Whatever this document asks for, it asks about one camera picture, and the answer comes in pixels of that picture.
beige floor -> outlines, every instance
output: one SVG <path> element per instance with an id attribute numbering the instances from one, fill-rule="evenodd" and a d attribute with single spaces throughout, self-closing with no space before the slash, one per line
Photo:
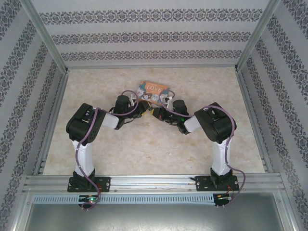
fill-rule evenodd
<path id="1" fill-rule="evenodd" d="M 142 80 L 169 85 L 191 114 L 218 102 L 238 126 L 231 164 L 247 173 L 264 172 L 233 68 L 151 68 L 71 71 L 44 175 L 73 173 L 74 149 L 65 126 L 82 103 L 109 110 L 123 90 L 136 90 Z M 120 130 L 102 127 L 93 143 L 96 174 L 203 174 L 212 159 L 212 142 L 201 129 L 183 135 L 148 112 Z"/>

damask pattern stripe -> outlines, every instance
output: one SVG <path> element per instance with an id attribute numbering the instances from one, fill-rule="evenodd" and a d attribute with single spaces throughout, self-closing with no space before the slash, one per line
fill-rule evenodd
<path id="1" fill-rule="evenodd" d="M 6 0 L 0 10 L 0 41 L 21 9 L 19 0 Z"/>
<path id="2" fill-rule="evenodd" d="M 308 7 L 303 0 L 283 0 L 299 28 L 308 39 Z"/>
<path id="3" fill-rule="evenodd" d="M 40 13 L 45 25 L 83 23 L 241 21 L 256 22 L 261 9 L 156 9 Z"/>
<path id="4" fill-rule="evenodd" d="M 12 179 L 10 180 L 9 188 L 7 189 L 7 193 L 4 196 L 4 203 L 2 203 L 0 211 L 0 229 L 2 230 L 5 230 L 5 225 L 8 222 L 8 218 L 11 214 L 11 209 L 13 206 L 13 202 L 16 198 L 17 189 L 20 185 L 21 175 L 24 173 L 24 169 L 26 167 L 27 159 L 31 151 L 32 142 L 34 140 L 36 131 L 39 126 L 39 122 L 44 110 L 45 103 L 48 98 L 48 94 L 55 76 L 56 69 L 57 65 L 55 61 L 53 61 L 48 70 L 48 74 L 46 76 L 42 91 L 39 94 L 36 108 L 33 112 L 32 119 L 28 127 L 28 131 L 26 132 L 25 140 L 22 144 L 22 148 L 20 150 L 18 159 L 16 161 L 16 165 L 14 167 L 14 173 L 12 174 Z"/>
<path id="5" fill-rule="evenodd" d="M 2 106 L 1 102 L 4 101 L 7 91 L 10 89 L 12 80 L 15 78 L 17 70 L 21 64 L 21 61 L 24 59 L 24 56 L 32 42 L 33 37 L 36 34 L 36 29 L 32 24 L 31 20 L 27 23 L 25 29 L 23 30 L 16 46 L 13 49 L 9 60 L 1 72 L 0 77 L 0 107 Z"/>
<path id="6" fill-rule="evenodd" d="M 282 26 L 279 24 L 276 16 L 274 15 L 267 25 L 272 37 L 275 39 L 276 44 L 287 63 L 290 72 L 293 74 L 300 92 L 304 99 L 308 100 L 308 71 L 305 69 L 303 62 L 296 54 L 296 50 L 292 46 Z"/>
<path id="7" fill-rule="evenodd" d="M 19 127 L 19 123 L 22 117 L 24 116 L 25 108 L 27 107 L 29 98 L 47 53 L 48 49 L 45 44 L 42 43 L 34 59 L 32 67 L 30 68 L 28 76 L 26 77 L 26 81 L 17 99 L 16 106 L 11 113 L 12 117 L 9 119 L 8 124 L 6 125 L 6 129 L 0 139 L 0 173 L 2 172 L 2 167 L 5 165 L 5 159 L 7 158 L 7 154 L 10 152 L 16 131 Z"/>
<path id="8" fill-rule="evenodd" d="M 104 51 L 61 53 L 64 61 L 138 59 L 237 59 L 241 50 Z"/>
<path id="9" fill-rule="evenodd" d="M 278 155 L 281 159 L 282 167 L 287 176 L 287 180 L 290 183 L 290 188 L 292 190 L 292 194 L 295 198 L 295 203 L 297 204 L 297 209 L 302 216 L 304 221 L 305 228 L 308 229 L 308 205 L 307 198 L 305 198 L 304 190 L 301 188 L 301 184 L 299 183 L 299 177 L 296 174 L 296 170 L 293 162 L 290 160 L 290 155 L 288 149 L 286 148 L 284 139 L 280 132 L 280 128 L 277 125 L 277 120 L 275 115 L 273 114 L 272 107 L 270 105 L 270 101 L 265 93 L 262 82 L 260 80 L 259 73 L 256 69 L 256 66 L 251 57 L 249 57 L 246 62 L 247 68 L 250 73 L 250 77 L 254 82 L 254 86 L 256 88 L 258 98 L 261 102 L 263 113 L 267 119 L 268 126 L 270 128 L 270 132 L 272 138 L 274 140 L 275 146 L 278 151 Z"/>
<path id="10" fill-rule="evenodd" d="M 127 42 L 247 42 L 250 32 L 132 32 L 53 35 L 56 45 Z"/>
<path id="11" fill-rule="evenodd" d="M 304 132 L 303 125 L 300 124 L 298 115 L 293 108 L 293 103 L 288 96 L 288 92 L 285 89 L 283 81 L 281 80 L 269 51 L 267 50 L 262 39 L 260 39 L 256 44 L 256 50 L 258 51 L 263 66 L 269 75 L 274 91 L 278 96 L 282 111 L 285 113 L 287 123 L 290 125 L 291 133 L 294 136 L 294 140 L 296 140 L 297 147 L 302 154 L 304 162 L 307 163 L 306 167 L 308 167 L 308 137 Z"/>

purple cable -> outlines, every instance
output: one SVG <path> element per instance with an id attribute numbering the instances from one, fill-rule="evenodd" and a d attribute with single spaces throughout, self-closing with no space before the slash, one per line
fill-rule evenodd
<path id="1" fill-rule="evenodd" d="M 124 92 L 122 92 L 121 95 L 123 95 L 125 92 L 134 93 L 134 95 L 136 96 L 136 105 L 135 105 L 135 107 L 134 107 L 133 110 L 131 110 L 130 112 L 127 112 L 127 113 L 123 113 L 123 114 L 110 113 L 110 112 L 105 111 L 105 110 L 104 110 L 104 111 L 107 112 L 107 113 L 109 113 L 109 114 L 111 114 L 111 115 L 113 115 L 113 116 L 124 116 L 124 115 L 127 116 L 127 115 L 129 115 L 130 113 L 133 113 L 133 112 L 137 109 L 137 107 L 138 107 L 138 103 L 139 103 L 138 95 L 137 95 L 134 91 L 132 91 L 132 90 L 125 90 Z"/>
<path id="2" fill-rule="evenodd" d="M 97 116 L 97 113 L 98 113 L 98 108 L 95 109 L 95 113 L 94 113 L 94 117 L 93 117 L 93 120 L 92 120 L 92 123 L 90 125 L 90 128 L 89 130 L 87 131 L 85 137 L 79 141 L 78 145 L 77 145 L 77 148 L 76 148 L 76 152 L 75 152 L 75 159 L 76 159 L 76 163 L 77 163 L 77 166 L 80 170 L 80 172 L 83 174 L 83 176 L 95 187 L 96 191 L 97 191 L 97 200 L 95 203 L 90 203 L 90 202 L 85 202 L 81 205 L 81 209 L 84 209 L 84 205 L 91 205 L 90 208 L 87 208 L 87 210 L 90 210 L 90 209 L 93 209 L 97 203 L 100 201 L 100 198 L 101 198 L 101 193 L 100 193 L 100 189 L 97 187 L 97 185 L 86 175 L 86 173 L 82 170 L 81 168 L 81 165 L 79 163 L 79 160 L 78 160 L 78 151 L 79 151 L 79 147 L 81 146 L 81 144 L 83 143 L 83 141 L 86 140 L 86 138 L 90 135 L 91 131 L 92 131 L 92 128 L 94 126 L 94 123 L 95 123 L 95 120 L 96 120 L 96 116 Z"/>
<path id="3" fill-rule="evenodd" d="M 230 136 L 229 136 L 229 138 L 228 138 L 228 140 L 227 140 L 227 142 L 226 142 L 225 162 L 226 162 L 226 165 L 227 165 L 230 169 L 232 169 L 233 171 L 240 172 L 240 173 L 242 173 L 242 175 L 243 175 L 243 182 L 242 182 L 242 185 L 240 186 L 239 190 L 237 191 L 236 195 L 232 198 L 232 200 L 231 200 L 229 203 L 227 203 L 227 204 L 225 205 L 225 207 L 227 207 L 227 206 L 229 206 L 229 205 L 237 198 L 237 196 L 239 195 L 239 193 L 240 193 L 241 190 L 243 189 L 244 184 L 245 184 L 245 182 L 246 182 L 246 175 L 245 175 L 245 173 L 244 173 L 243 171 L 231 167 L 231 166 L 229 165 L 229 163 L 228 163 L 228 145 L 229 145 L 229 143 L 230 143 L 230 141 L 231 141 L 231 139 L 232 139 L 232 137 L 233 137 L 233 135 L 234 135 L 234 130 L 235 130 L 235 124 L 234 124 L 234 120 L 233 120 L 232 116 L 231 116 L 225 109 L 223 109 L 223 108 L 221 108 L 221 107 L 209 105 L 209 106 L 203 107 L 202 109 L 204 110 L 204 109 L 206 109 L 206 108 L 215 108 L 215 109 L 218 109 L 218 110 L 224 112 L 224 113 L 229 117 L 229 119 L 230 119 L 230 121 L 231 121 L 231 124 L 232 124 L 232 131 L 231 131 L 231 134 L 230 134 Z"/>
<path id="4" fill-rule="evenodd" d="M 173 94 L 173 98 L 175 97 L 175 93 L 171 90 L 168 90 L 169 92 L 171 92 Z M 180 114 L 180 113 L 177 113 L 177 112 L 174 112 L 174 111 L 171 111 L 170 109 L 168 109 L 162 102 L 161 102 L 161 105 L 163 106 L 163 108 L 165 108 L 167 111 L 175 114 L 175 115 L 178 115 L 178 116 L 181 116 L 181 117 L 187 117 L 187 118 L 191 118 L 192 115 L 183 115 L 183 114 Z"/>

